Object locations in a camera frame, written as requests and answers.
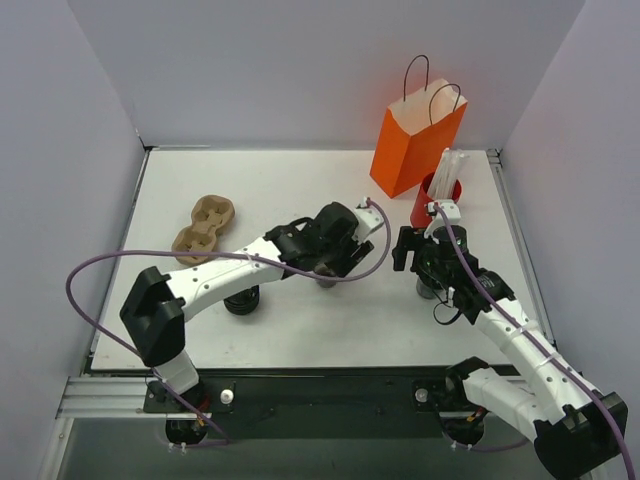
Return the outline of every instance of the white tabletop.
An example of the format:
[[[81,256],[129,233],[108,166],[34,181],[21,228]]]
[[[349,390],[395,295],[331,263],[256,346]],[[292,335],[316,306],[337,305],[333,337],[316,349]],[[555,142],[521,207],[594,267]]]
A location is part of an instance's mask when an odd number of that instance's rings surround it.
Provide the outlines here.
[[[482,266],[502,276],[533,316],[487,156],[469,153],[459,202],[469,249]],[[355,206],[365,195],[386,210],[395,245],[399,227],[409,224],[417,187],[387,198],[369,177],[372,158],[371,151],[154,150],[125,248],[170,249],[178,231],[190,224],[195,202],[207,194],[225,196],[235,205],[236,218],[220,239],[221,250],[241,248],[275,225],[313,217],[332,201]],[[377,260],[384,229],[371,240],[376,248],[357,272]],[[118,312],[137,274],[152,265],[161,272],[184,268],[171,258],[127,257],[114,274],[102,322],[127,340]],[[259,308],[249,316],[233,316],[219,303],[191,320],[187,351],[198,368],[448,366],[474,355],[493,365],[509,363],[464,318],[447,327],[436,324],[435,302],[416,294],[416,278],[409,271],[394,272],[389,256],[371,277],[329,290],[300,277],[266,284]],[[440,307],[438,314],[446,319],[451,313]],[[144,368],[105,336],[98,339],[92,367]]]

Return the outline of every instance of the purple cable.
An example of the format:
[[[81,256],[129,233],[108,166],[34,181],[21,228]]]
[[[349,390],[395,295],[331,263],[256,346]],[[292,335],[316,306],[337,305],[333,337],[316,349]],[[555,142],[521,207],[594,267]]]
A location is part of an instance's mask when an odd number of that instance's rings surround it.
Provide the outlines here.
[[[451,228],[451,222],[449,221],[447,214],[444,213],[444,210],[440,208],[438,204],[435,204],[435,211],[438,212],[440,215],[442,215],[442,220],[444,221],[445,228],[447,229],[447,233],[449,234],[449,238],[451,239],[451,244],[453,245],[453,249],[455,250],[456,255],[458,256],[458,259],[460,260],[460,263],[462,264],[462,267],[464,268],[465,272],[467,272],[467,275],[473,282],[473,285],[476,287],[476,290],[478,290],[478,292],[480,292],[480,294],[485,298],[485,300],[487,300],[487,302],[489,302],[489,304],[493,308],[495,308],[511,325],[513,325],[517,329],[521,328],[521,325],[518,323],[518,321],[515,318],[513,318],[511,315],[509,315],[509,313],[504,308],[498,305],[498,303],[491,297],[491,295],[489,295],[489,292],[485,290],[485,288],[482,286],[482,284],[478,281],[476,276],[473,274],[471,267],[465,260],[464,255],[462,254],[462,251],[458,246],[455,233]],[[620,431],[620,427],[618,427],[618,424],[616,423],[615,419],[613,418],[611,413],[609,413],[609,410],[607,410],[607,407],[596,396],[596,394],[589,389],[589,387],[587,387],[584,383],[580,381],[580,379],[577,376],[575,376],[573,373],[567,370],[558,360],[553,358],[551,356],[551,352],[547,351],[547,349],[544,348],[544,346],[538,341],[537,338],[535,338],[527,330],[523,330],[522,334],[540,351],[540,353],[542,353],[545,357],[549,359],[549,362],[554,367],[556,367],[564,376],[570,378],[571,381],[575,383],[576,386],[580,390],[582,390],[587,397],[589,397],[589,399],[594,403],[594,405],[598,407],[598,410],[600,410],[600,413],[602,413],[602,416],[609,424],[609,428],[611,428],[611,431],[613,432],[613,436],[615,437],[616,442],[618,443],[618,447],[620,448],[620,454],[622,455],[622,459],[624,461],[624,466],[627,469],[628,480],[636,480],[636,473],[633,467],[633,461],[631,460],[631,455],[629,453],[629,449],[627,448],[627,444],[624,441],[624,436],[622,435],[622,432]]]
[[[233,259],[233,260],[251,259],[251,261],[264,263],[264,264],[271,265],[271,266],[274,266],[274,267],[277,267],[277,268],[281,268],[281,269],[287,270],[287,271],[289,271],[291,273],[295,273],[295,274],[298,274],[298,275],[303,276],[303,277],[312,278],[314,280],[324,280],[324,281],[331,281],[331,282],[354,282],[356,280],[361,280],[361,279],[363,279],[365,277],[368,277],[373,272],[375,272],[378,268],[380,268],[380,266],[384,262],[385,258],[387,258],[387,255],[388,255],[389,250],[391,248],[391,222],[389,221],[389,217],[387,217],[387,214],[384,212],[382,207],[380,207],[380,205],[378,205],[373,200],[367,199],[367,206],[372,206],[373,208],[375,208],[380,213],[380,216],[382,217],[382,220],[384,221],[384,226],[385,226],[385,230],[386,230],[386,233],[387,233],[387,238],[386,238],[386,243],[385,243],[382,255],[380,256],[380,259],[378,259],[378,261],[375,263],[375,265],[373,267],[371,267],[369,270],[367,270],[366,272],[360,273],[358,275],[354,275],[353,277],[341,278],[341,277],[327,277],[327,276],[323,276],[323,275],[318,275],[318,274],[315,274],[315,273],[312,273],[312,272],[305,272],[304,270],[299,270],[297,268],[290,267],[289,265],[277,262],[275,260],[270,260],[268,258],[262,258],[262,257],[255,256],[255,255],[246,255],[246,254],[239,254],[239,253],[227,253],[227,252],[190,252],[189,255],[192,256],[192,257],[228,258],[228,259]],[[73,292],[71,291],[71,284],[73,283],[73,279],[75,278],[75,276],[78,273],[80,273],[82,270],[87,268],[89,265],[93,265],[94,263],[100,262],[102,260],[107,260],[109,258],[130,257],[130,256],[180,257],[180,256],[183,256],[183,255],[184,255],[184,252],[165,252],[165,251],[155,251],[155,250],[120,250],[120,251],[117,251],[117,252],[104,253],[102,255],[98,255],[96,257],[90,258],[89,260],[85,260],[80,265],[75,267],[71,271],[71,273],[69,273],[69,275],[67,276],[67,281],[65,283],[65,291],[66,291],[66,294],[67,294],[67,298],[69,300],[69,303],[73,307],[73,309],[78,313],[78,315],[80,315],[80,317],[85,322],[87,322],[93,328],[98,330],[100,333],[102,333],[102,334],[106,335],[107,337],[109,337],[111,340],[113,340],[114,342],[116,342],[120,346],[122,346],[122,347],[126,348],[127,350],[129,350],[131,353],[133,353],[137,357],[140,357],[140,354],[135,349],[135,347],[133,347],[132,345],[130,345],[129,343],[124,341],[122,338],[118,337],[116,334],[112,333],[111,331],[109,331],[108,329],[106,329],[105,327],[100,325],[100,322],[98,322],[97,320],[94,320],[93,318],[91,318],[82,309],[82,307],[78,304],[78,302],[76,301],[75,297],[73,296]],[[222,437],[224,437],[224,440],[222,440],[222,442],[224,442],[224,443],[216,443],[216,441],[213,441],[213,442],[208,442],[207,446],[221,446],[221,445],[227,445],[229,443],[229,441],[230,441],[229,436],[225,433],[225,431],[222,428],[220,428],[219,425],[217,425],[212,419],[210,419],[209,417],[204,415],[196,407],[194,407],[189,402],[187,402],[184,398],[182,398],[180,396],[180,394],[178,394],[175,390],[173,390],[169,385],[167,385],[165,382],[163,382],[162,379],[160,378],[160,376],[158,375],[158,372],[155,369],[152,369],[152,371],[153,371],[153,374],[158,378],[158,380],[160,380],[160,383],[162,384],[162,386],[167,390],[167,392],[169,392],[169,394],[172,397],[174,397],[187,410],[189,410],[191,413],[194,413],[204,423],[206,423],[209,427],[213,428],[216,432],[218,432],[220,435],[222,435]]]

